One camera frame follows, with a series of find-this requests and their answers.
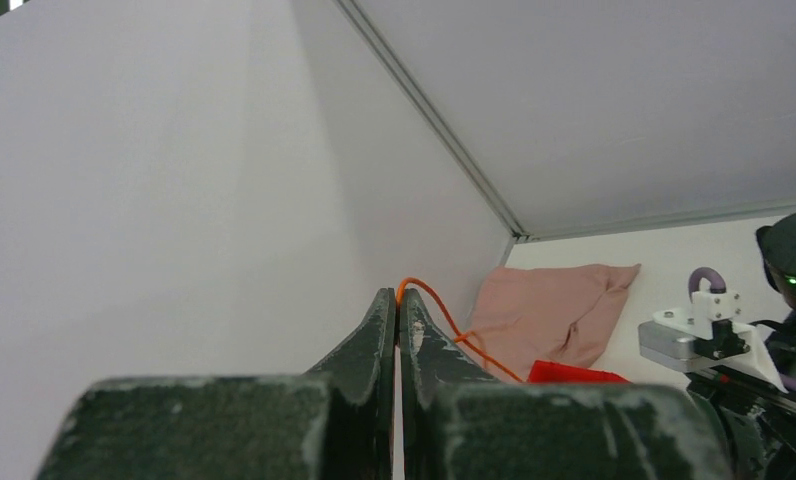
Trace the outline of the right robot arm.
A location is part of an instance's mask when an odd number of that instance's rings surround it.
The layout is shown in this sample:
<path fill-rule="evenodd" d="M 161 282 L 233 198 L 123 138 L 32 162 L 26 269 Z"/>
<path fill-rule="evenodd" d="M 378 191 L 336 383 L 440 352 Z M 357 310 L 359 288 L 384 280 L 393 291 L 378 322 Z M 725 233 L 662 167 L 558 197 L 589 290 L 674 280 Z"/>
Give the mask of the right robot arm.
<path fill-rule="evenodd" d="M 689 374 L 687 391 L 721 435 L 736 479 L 796 479 L 796 213 L 756 231 L 766 280 L 790 307 L 756 320 L 784 388 L 716 366 Z"/>

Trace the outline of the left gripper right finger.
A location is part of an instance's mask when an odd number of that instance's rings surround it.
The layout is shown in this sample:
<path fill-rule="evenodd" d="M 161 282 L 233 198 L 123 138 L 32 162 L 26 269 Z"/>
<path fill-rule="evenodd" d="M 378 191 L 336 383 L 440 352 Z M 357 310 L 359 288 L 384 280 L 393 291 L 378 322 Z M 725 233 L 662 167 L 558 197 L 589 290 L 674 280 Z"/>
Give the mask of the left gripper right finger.
<path fill-rule="evenodd" d="M 729 479 L 714 428 L 681 391 L 642 384 L 508 384 L 399 304 L 409 479 Z"/>

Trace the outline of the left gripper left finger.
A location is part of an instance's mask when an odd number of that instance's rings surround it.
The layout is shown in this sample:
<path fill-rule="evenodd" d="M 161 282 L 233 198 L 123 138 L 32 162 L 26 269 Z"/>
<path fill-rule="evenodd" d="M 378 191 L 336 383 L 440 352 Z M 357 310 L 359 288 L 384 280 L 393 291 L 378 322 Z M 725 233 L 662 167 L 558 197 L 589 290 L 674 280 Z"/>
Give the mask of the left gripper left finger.
<path fill-rule="evenodd" d="M 41 479 L 388 479 L 396 299 L 295 375 L 110 378 L 72 405 Z"/>

